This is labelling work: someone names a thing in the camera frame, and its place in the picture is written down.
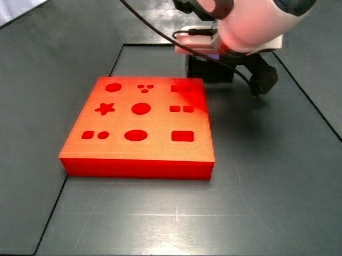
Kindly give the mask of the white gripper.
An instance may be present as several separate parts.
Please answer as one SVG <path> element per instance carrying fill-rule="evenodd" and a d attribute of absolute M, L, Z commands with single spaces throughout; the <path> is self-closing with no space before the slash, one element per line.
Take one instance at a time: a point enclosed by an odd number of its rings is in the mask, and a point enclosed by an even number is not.
<path fill-rule="evenodd" d="M 173 33 L 173 39 L 202 54 L 219 54 L 215 46 L 217 29 L 211 26 L 185 26 Z"/>

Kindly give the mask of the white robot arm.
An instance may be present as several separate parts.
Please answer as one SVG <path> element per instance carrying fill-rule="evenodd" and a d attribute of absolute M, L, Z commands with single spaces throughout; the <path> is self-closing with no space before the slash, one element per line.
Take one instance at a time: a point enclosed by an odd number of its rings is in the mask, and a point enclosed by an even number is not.
<path fill-rule="evenodd" d="M 284 34 L 308 16 L 318 0 L 173 0 L 183 13 L 195 13 L 215 26 L 187 26 L 177 41 L 202 54 L 231 56 L 282 48 Z"/>

